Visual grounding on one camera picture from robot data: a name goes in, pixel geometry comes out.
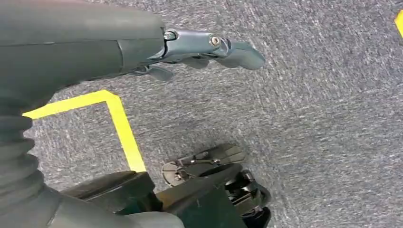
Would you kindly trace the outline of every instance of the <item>metal bolt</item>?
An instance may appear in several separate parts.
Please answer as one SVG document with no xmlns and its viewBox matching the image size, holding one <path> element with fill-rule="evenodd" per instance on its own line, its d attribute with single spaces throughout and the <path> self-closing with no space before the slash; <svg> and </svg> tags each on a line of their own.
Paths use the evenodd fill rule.
<svg viewBox="0 0 403 228">
<path fill-rule="evenodd" d="M 174 39 L 176 39 L 176 35 L 173 32 L 165 32 L 164 39 L 165 40 L 174 40 Z"/>
<path fill-rule="evenodd" d="M 210 44 L 212 45 L 212 46 L 219 46 L 219 45 L 221 45 L 221 39 L 219 38 L 219 37 L 217 37 L 217 36 L 211 36 L 210 37 Z"/>
</svg>

